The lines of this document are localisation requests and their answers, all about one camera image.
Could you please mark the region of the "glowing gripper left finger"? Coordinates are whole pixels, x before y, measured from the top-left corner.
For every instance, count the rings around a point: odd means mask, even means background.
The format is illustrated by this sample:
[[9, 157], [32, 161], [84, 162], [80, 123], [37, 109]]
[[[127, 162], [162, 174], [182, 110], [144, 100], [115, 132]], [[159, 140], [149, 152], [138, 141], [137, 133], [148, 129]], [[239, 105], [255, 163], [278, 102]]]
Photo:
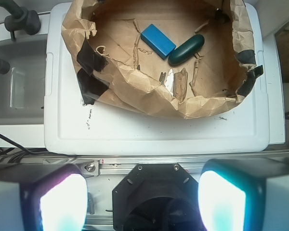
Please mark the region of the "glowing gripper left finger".
[[0, 164], [0, 231], [80, 231], [87, 200], [74, 164]]

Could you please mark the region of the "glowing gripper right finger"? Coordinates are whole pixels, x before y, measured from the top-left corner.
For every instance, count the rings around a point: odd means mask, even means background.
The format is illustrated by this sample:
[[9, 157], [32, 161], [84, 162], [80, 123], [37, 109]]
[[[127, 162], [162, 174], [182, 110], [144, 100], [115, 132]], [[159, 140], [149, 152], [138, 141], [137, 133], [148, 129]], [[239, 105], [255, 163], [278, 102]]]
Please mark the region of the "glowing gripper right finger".
[[198, 205], [209, 231], [289, 231], [289, 158], [210, 159]]

